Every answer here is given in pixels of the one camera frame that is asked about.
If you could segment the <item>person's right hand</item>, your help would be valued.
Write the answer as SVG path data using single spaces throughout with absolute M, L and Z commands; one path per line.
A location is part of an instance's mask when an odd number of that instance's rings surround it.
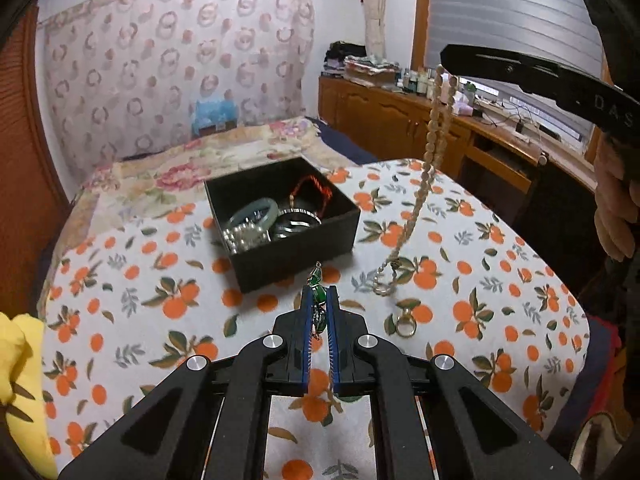
M 604 134 L 594 159 L 597 209 L 594 224 L 604 251 L 615 261 L 631 259 L 636 242 L 631 227 L 639 220 L 639 182 L 625 181 L 625 167 Z

